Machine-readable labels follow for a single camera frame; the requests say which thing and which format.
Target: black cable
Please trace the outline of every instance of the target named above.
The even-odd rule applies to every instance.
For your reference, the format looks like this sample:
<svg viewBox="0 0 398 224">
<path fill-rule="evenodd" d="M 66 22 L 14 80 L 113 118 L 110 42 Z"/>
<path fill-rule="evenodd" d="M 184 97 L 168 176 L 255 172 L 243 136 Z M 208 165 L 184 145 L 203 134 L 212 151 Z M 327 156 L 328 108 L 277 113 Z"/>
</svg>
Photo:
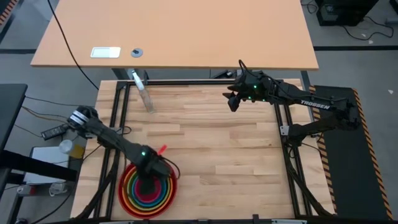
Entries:
<svg viewBox="0 0 398 224">
<path fill-rule="evenodd" d="M 350 32 L 348 31 L 348 29 L 347 29 L 345 26 L 341 26 L 341 27 L 344 28 L 344 30 L 347 32 L 347 34 L 348 34 L 350 37 L 352 37 L 352 38 L 354 38 L 354 39 L 356 39 L 356 40 L 370 40 L 370 38 L 372 38 L 372 36 L 373 36 L 374 34 L 380 34 L 380 35 L 383 35 L 384 37 L 388 37 L 388 38 L 392 38 L 392 37 L 394 36 L 394 28 L 393 28 L 393 27 L 387 26 L 387 25 L 384 25 L 384 24 L 380 24 L 380 23 L 378 23 L 378 22 L 375 22 L 375 21 L 374 21 L 372 18 L 370 18 L 369 16 L 365 16 L 364 18 L 370 19 L 370 20 L 371 20 L 374 24 L 376 24 L 376 25 L 379 25 L 379 26 L 382 26 L 382 27 L 386 27 L 386 28 L 391 29 L 391 35 L 383 34 L 382 32 L 373 32 L 368 38 L 360 38 L 360 37 L 355 37 L 355 36 L 353 36 L 352 34 L 350 34 Z"/>
<path fill-rule="evenodd" d="M 132 130 L 132 129 L 131 129 L 129 126 L 125 126 L 124 128 L 128 128 L 129 131 L 126 132 L 126 133 L 122 133 L 122 135 L 123 135 L 123 134 L 129 134 L 129 133 L 131 133 L 131 130 Z M 101 146 L 102 146 L 102 145 L 100 144 L 97 148 L 95 148 L 92 152 L 90 152 L 86 157 L 83 158 L 83 161 L 84 161 L 85 159 L 87 159 L 87 157 L 89 157 L 90 155 L 92 155 L 92 153 L 94 153 L 94 152 L 95 152 L 97 149 L 99 149 Z M 63 163 L 63 162 L 70 162 L 70 161 L 77 161 L 77 160 L 80 160 L 80 159 L 69 159 L 69 160 L 67 160 L 67 161 L 54 162 L 53 164 L 60 164 L 60 163 Z"/>
<path fill-rule="evenodd" d="M 79 135 L 77 134 L 76 137 L 74 137 L 74 138 L 72 139 L 72 141 L 75 141 L 78 137 L 79 137 Z"/>
<path fill-rule="evenodd" d="M 42 99 L 34 98 L 34 97 L 31 97 L 31 96 L 25 96 L 25 98 L 28 98 L 28 99 L 31 99 L 31 100 L 43 101 L 43 102 L 46 102 L 46 103 L 52 103 L 52 104 L 61 105 L 61 106 L 81 106 L 81 105 L 72 105 L 72 104 L 67 104 L 67 103 L 57 103 L 57 102 L 52 102 L 52 101 L 49 101 L 49 100 L 42 100 Z"/>
<path fill-rule="evenodd" d="M 243 63 L 243 61 L 240 60 L 240 59 L 239 59 L 239 66 L 241 67 L 242 75 L 243 75 L 243 71 L 245 70 L 246 72 L 248 72 L 248 74 L 250 74 L 250 75 L 252 75 L 252 76 L 254 76 L 254 77 L 256 77 L 256 78 L 259 78 L 257 75 L 251 73 L 251 72 L 249 71 L 249 69 L 247 68 L 247 66 L 246 66 L 246 65 Z M 274 78 L 270 77 L 270 76 L 267 75 L 267 74 L 264 74 L 264 76 L 267 77 L 268 79 L 270 79 L 270 80 L 271 80 L 277 87 L 279 87 L 279 89 L 280 89 L 281 91 L 283 91 L 287 96 L 289 96 L 289 97 L 291 97 L 291 98 L 294 98 L 293 96 L 291 96 L 290 94 L 288 94 L 283 88 L 280 87 L 279 82 L 278 82 L 277 80 L 275 80 Z M 304 95 L 304 96 L 301 96 L 301 97 L 314 97 L 314 98 L 319 99 L 319 100 L 328 100 L 328 101 L 331 100 L 331 99 L 328 99 L 328 98 L 324 98 L 324 97 L 320 97 L 320 96 L 315 96 L 315 95 Z M 337 102 L 337 101 L 341 101 L 341 100 L 347 100 L 347 98 L 335 99 L 335 100 L 333 100 L 333 101 L 334 101 L 334 102 Z"/>
<path fill-rule="evenodd" d="M 22 106 L 22 107 L 23 107 L 25 110 L 30 110 L 31 112 L 33 112 L 33 113 L 35 113 L 35 114 L 38 114 L 38 115 L 42 115 L 42 116 L 56 116 L 56 117 L 59 117 L 59 118 L 68 119 L 66 116 L 62 116 L 62 115 L 59 115 L 59 114 L 43 114 L 43 113 L 36 112 L 36 111 L 34 111 L 34 110 L 32 110 L 32 109 L 26 107 L 26 106 Z"/>
<path fill-rule="evenodd" d="M 51 216 L 56 211 L 58 211 L 58 209 L 60 209 L 60 207 L 62 207 L 62 205 L 65 204 L 65 202 L 67 202 L 67 200 L 72 195 L 72 193 L 76 189 L 76 187 L 77 187 L 77 180 L 75 181 L 75 185 L 73 186 L 73 189 L 69 192 L 68 196 L 65 198 L 65 200 L 57 208 L 55 208 L 52 212 L 48 213 L 47 215 L 43 216 L 42 218 L 32 222 L 31 224 L 37 224 L 38 222 L 41 222 L 42 220 L 45 220 L 47 217 Z"/>
<path fill-rule="evenodd" d="M 52 12 L 52 14 L 53 14 L 53 16 L 54 16 L 56 22 L 57 22 L 57 24 L 58 24 L 58 26 L 59 26 L 59 28 L 60 28 L 60 30 L 61 30 L 63 39 L 65 40 L 65 43 L 66 43 L 66 45 L 67 45 L 67 47 L 68 47 L 69 53 L 70 53 L 70 55 L 72 56 L 73 61 L 75 62 L 76 66 L 79 68 L 79 70 L 82 72 L 82 74 L 86 77 L 86 79 L 98 90 L 98 87 L 87 77 L 86 73 L 81 69 L 80 65 L 77 63 L 77 61 L 76 61 L 76 59 L 75 59 L 75 56 L 73 56 L 72 51 L 70 50 L 70 47 L 69 47 L 67 38 L 65 37 L 65 34 L 63 33 L 63 29 L 62 29 L 62 27 L 61 27 L 60 22 L 58 21 L 57 16 L 55 15 L 55 12 L 54 12 L 54 9 L 52 8 L 52 5 L 51 5 L 51 3 L 50 3 L 50 0 L 47 0 L 47 2 L 48 2 L 48 4 L 49 4 L 49 6 L 50 6 L 51 12 Z"/>
<path fill-rule="evenodd" d="M 293 151 L 293 147 L 291 146 L 290 147 L 290 149 L 289 149 L 289 151 L 288 151 L 288 154 L 289 154 L 289 157 L 291 158 L 291 159 L 294 159 L 294 158 L 296 158 L 294 155 L 292 156 L 292 151 Z"/>
<path fill-rule="evenodd" d="M 308 147 L 311 147 L 311 148 L 314 148 L 314 149 L 318 150 L 319 152 L 321 152 L 321 150 L 319 148 L 317 148 L 317 147 L 310 146 L 309 144 L 305 144 L 304 142 L 301 142 L 301 144 L 303 144 L 305 146 L 308 146 Z"/>
<path fill-rule="evenodd" d="M 174 162 L 172 162 L 170 159 L 164 158 L 164 157 L 162 157 L 162 158 L 163 158 L 164 160 L 166 160 L 167 162 L 173 164 L 173 166 L 174 166 L 175 168 L 177 168 L 177 171 L 178 171 L 177 180 L 178 180 L 178 179 L 180 178 L 180 176 L 181 176 L 180 168 L 179 168 Z"/>
<path fill-rule="evenodd" d="M 302 4 L 303 0 L 301 0 L 301 1 L 300 1 L 300 4 L 301 4 L 302 6 L 306 6 L 306 7 L 307 7 L 307 10 L 308 10 L 308 12 L 309 12 L 310 14 L 314 14 L 314 13 L 316 13 L 316 12 L 318 11 L 318 6 L 316 6 L 316 5 L 314 5 L 314 4 L 311 4 L 313 1 L 314 1 L 314 0 L 311 0 L 310 2 L 308 2 L 308 3 L 306 3 L 306 4 Z M 310 10 L 310 6 L 314 7 L 315 10 L 314 10 L 314 11 L 311 11 L 311 10 Z"/>
<path fill-rule="evenodd" d="M 17 186 L 8 187 L 8 188 L 6 188 L 6 189 L 4 189 L 4 190 L 9 190 L 9 189 L 13 189 L 13 188 L 16 188 L 16 187 L 20 187 L 20 186 L 27 186 L 27 185 L 32 185 L 32 186 L 35 186 L 35 185 L 42 185 L 42 184 L 56 184 L 56 183 L 58 183 L 58 182 L 54 182 L 54 183 L 39 183 L 39 184 L 22 184 L 22 185 L 17 185 Z"/>
<path fill-rule="evenodd" d="M 29 109 L 29 108 L 27 108 L 26 106 L 22 106 L 22 109 L 26 110 L 28 113 L 30 113 L 31 115 L 35 116 L 36 118 L 45 119 L 45 120 L 48 120 L 48 121 L 58 121 L 58 122 L 61 122 L 61 123 L 65 123 L 65 124 L 66 124 L 65 121 L 62 121 L 62 120 L 60 120 L 60 119 L 46 118 L 46 117 L 43 117 L 43 116 L 39 116 L 38 114 L 42 114 L 42 113 L 38 113 L 38 112 L 36 112 L 36 111 L 33 111 L 32 109 Z M 58 116 L 58 117 L 66 118 L 66 119 L 67 119 L 67 117 L 64 117 L 64 116 L 61 116 L 61 115 L 57 115 L 57 114 L 42 114 L 42 115 L 44 115 L 44 116 Z"/>
<path fill-rule="evenodd" d="M 14 124 L 14 126 L 17 127 L 17 128 L 21 128 L 22 130 L 27 131 L 28 133 L 31 133 L 31 134 L 33 134 L 34 136 L 38 137 L 38 138 L 43 138 L 42 136 L 39 136 L 38 134 L 35 134 L 35 133 L 33 133 L 32 131 L 29 131 L 29 130 L 27 130 L 27 129 L 23 128 L 23 127 L 20 127 L 20 126 L 18 126 L 18 125 L 16 125 L 16 124 Z"/>
</svg>

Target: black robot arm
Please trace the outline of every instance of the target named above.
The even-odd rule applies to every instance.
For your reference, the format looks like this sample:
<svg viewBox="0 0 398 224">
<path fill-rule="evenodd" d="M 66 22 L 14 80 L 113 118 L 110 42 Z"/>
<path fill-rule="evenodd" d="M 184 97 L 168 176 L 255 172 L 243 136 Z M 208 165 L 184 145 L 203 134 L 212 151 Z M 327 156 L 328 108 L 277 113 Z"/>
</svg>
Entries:
<svg viewBox="0 0 398 224">
<path fill-rule="evenodd" d="M 68 118 L 68 123 L 80 136 L 85 138 L 86 133 L 94 134 L 104 147 L 120 150 L 137 167 L 141 178 L 162 178 L 171 174 L 171 168 L 153 148 L 132 143 L 105 126 L 94 108 L 79 106 Z"/>
<path fill-rule="evenodd" d="M 251 72 L 247 69 L 242 69 L 242 71 L 242 75 L 235 79 L 234 85 L 228 87 L 233 92 L 223 94 L 228 98 L 229 108 L 233 112 L 239 108 L 241 101 L 250 100 L 281 105 L 300 104 L 332 113 L 327 118 L 306 125 L 281 126 L 282 135 L 292 146 L 300 146 L 303 139 L 311 134 L 336 128 L 352 130 L 358 127 L 358 111 L 353 110 L 354 104 L 346 98 L 318 96 L 309 91 L 300 90 L 297 86 L 282 80 L 275 80 L 262 71 Z"/>
</svg>

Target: orange and black striped edge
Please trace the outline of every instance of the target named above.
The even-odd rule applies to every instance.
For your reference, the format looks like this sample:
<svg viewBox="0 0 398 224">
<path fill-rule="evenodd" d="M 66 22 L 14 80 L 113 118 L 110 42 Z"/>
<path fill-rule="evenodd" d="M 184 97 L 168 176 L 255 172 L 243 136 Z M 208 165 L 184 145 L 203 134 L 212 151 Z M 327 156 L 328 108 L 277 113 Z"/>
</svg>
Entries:
<svg viewBox="0 0 398 224">
<path fill-rule="evenodd" d="M 0 26 L 5 23 L 7 18 L 11 15 L 12 9 L 17 5 L 18 0 L 11 0 L 7 7 L 5 8 L 4 12 L 0 15 Z"/>
<path fill-rule="evenodd" d="M 309 89 L 310 89 L 310 93 L 315 93 L 315 87 L 313 85 L 311 85 L 309 87 Z M 314 121 L 318 121 L 321 118 L 321 114 L 320 114 L 320 111 L 318 108 L 312 108 L 312 115 L 313 115 Z M 325 172 L 326 182 L 328 183 L 328 187 L 329 187 L 331 202 L 333 204 L 333 208 L 335 209 L 335 213 L 337 214 L 335 195 L 333 193 L 333 185 L 331 183 L 331 175 L 330 175 L 330 171 L 329 171 L 328 153 L 326 152 L 325 140 L 324 140 L 322 134 L 319 137 L 319 139 L 317 140 L 317 145 L 318 145 L 320 155 L 321 155 L 321 161 L 322 161 L 323 171 Z"/>
<path fill-rule="evenodd" d="M 311 93 L 315 93 L 314 86 L 310 86 L 309 89 L 310 89 Z M 384 206 L 386 208 L 387 216 L 392 220 L 391 208 L 388 203 L 386 190 L 384 189 L 384 184 L 383 184 L 383 181 L 381 178 L 379 165 L 377 164 L 376 155 L 373 151 L 373 144 L 372 144 L 371 136 L 369 134 L 368 126 L 366 125 L 365 115 L 363 113 L 362 106 L 361 106 L 361 100 L 359 99 L 358 92 L 355 89 L 353 89 L 353 91 L 354 91 L 354 95 L 355 95 L 356 104 L 358 106 L 359 115 L 361 117 L 362 127 L 364 129 L 364 133 L 366 136 L 366 141 L 368 142 L 369 153 L 370 153 L 372 161 L 373 161 L 374 172 L 376 173 L 377 181 L 379 182 L 381 197 L 383 198 L 383 201 L 384 201 Z M 313 115 L 314 121 L 318 121 L 321 118 L 320 111 L 317 108 L 312 108 L 312 115 Z M 317 144 L 318 144 L 318 148 L 320 150 L 323 170 L 325 171 L 326 181 L 329 186 L 329 192 L 330 192 L 331 201 L 333 202 L 333 208 L 335 209 L 335 212 L 337 213 L 335 196 L 333 195 L 333 186 L 332 186 L 331 175 L 330 175 L 330 171 L 329 171 L 328 154 L 326 153 L 326 146 L 325 146 L 325 140 L 323 138 L 323 135 L 320 136 L 320 138 L 317 141 Z"/>
<path fill-rule="evenodd" d="M 365 136 L 366 136 L 366 141 L 368 142 L 368 148 L 369 148 L 369 153 L 372 158 L 374 172 L 376 173 L 377 181 L 379 182 L 381 197 L 383 198 L 383 201 L 384 201 L 384 206 L 386 208 L 387 216 L 392 220 L 391 208 L 388 203 L 387 193 L 384 188 L 383 180 L 381 178 L 380 168 L 379 168 L 379 165 L 377 164 L 376 155 L 373 151 L 373 144 L 372 144 L 371 136 L 369 134 L 368 126 L 366 125 L 365 115 L 363 113 L 362 106 L 361 106 L 361 100 L 359 100 L 359 95 L 358 95 L 358 92 L 356 91 L 356 89 L 353 89 L 353 91 L 354 91 L 354 95 L 355 95 L 356 104 L 358 106 L 359 115 L 361 117 L 362 127 L 364 130 Z"/>
</svg>

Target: blue ring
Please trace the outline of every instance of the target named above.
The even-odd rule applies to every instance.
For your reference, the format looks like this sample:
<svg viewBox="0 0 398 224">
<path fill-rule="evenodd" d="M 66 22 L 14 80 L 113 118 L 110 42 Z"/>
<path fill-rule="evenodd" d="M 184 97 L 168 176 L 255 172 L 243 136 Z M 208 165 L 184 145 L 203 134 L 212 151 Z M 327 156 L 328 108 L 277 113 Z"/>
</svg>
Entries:
<svg viewBox="0 0 398 224">
<path fill-rule="evenodd" d="M 154 202 L 152 202 L 152 203 L 144 203 L 144 202 L 141 202 L 141 201 L 136 197 L 136 195 L 135 195 L 135 193 L 134 193 L 134 186 L 136 185 L 137 179 L 138 179 L 138 178 L 134 179 L 134 181 L 132 182 L 132 185 L 131 185 L 131 193 L 132 193 L 132 199 L 134 199 L 134 201 L 137 202 L 137 204 L 139 204 L 140 206 L 146 207 L 146 208 L 154 207 L 154 206 L 156 206 L 158 203 L 160 203 L 160 202 L 163 200 L 163 198 L 166 196 L 166 181 L 165 181 L 165 179 L 163 179 L 163 180 L 162 180 L 162 193 L 160 194 L 160 197 L 158 197 L 158 198 L 157 198 Z"/>
</svg>

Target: desk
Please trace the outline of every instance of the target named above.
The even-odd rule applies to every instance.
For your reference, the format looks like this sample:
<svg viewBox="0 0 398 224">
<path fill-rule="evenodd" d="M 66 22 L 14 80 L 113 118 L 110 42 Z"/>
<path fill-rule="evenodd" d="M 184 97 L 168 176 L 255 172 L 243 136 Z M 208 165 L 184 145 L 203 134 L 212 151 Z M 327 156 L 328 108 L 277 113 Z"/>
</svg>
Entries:
<svg viewBox="0 0 398 224">
<path fill-rule="evenodd" d="M 285 82 L 301 87 L 298 79 Z M 104 124 L 110 121 L 116 84 L 101 82 L 96 109 Z M 125 138 L 155 149 L 166 144 L 164 156 L 174 161 L 182 173 L 175 201 L 155 219 L 249 219 L 252 214 L 260 218 L 294 217 L 274 106 L 246 102 L 237 112 L 230 112 L 222 96 L 228 92 L 226 85 L 157 85 L 147 89 L 156 112 L 146 112 L 132 86 L 125 123 L 132 132 Z M 307 107 L 293 105 L 290 112 L 294 123 L 310 122 Z M 304 142 L 317 146 L 312 138 Z M 85 154 L 96 147 L 96 141 L 89 140 Z M 319 152 L 307 146 L 299 147 L 299 151 L 308 188 L 333 212 Z M 100 148 L 83 163 L 71 217 L 77 216 L 94 195 L 103 156 Z M 118 180 L 123 167 L 121 155 Z M 101 216 L 107 195 L 103 197 Z M 303 211 L 303 202 L 300 197 L 298 200 Z M 116 196 L 111 219 L 134 219 L 121 208 Z"/>
<path fill-rule="evenodd" d="M 318 69 L 298 0 L 61 0 L 55 13 L 82 67 L 227 69 L 242 59 L 251 69 Z M 121 54 L 91 58 L 93 47 Z M 54 19 L 31 65 L 76 66 Z"/>
</svg>

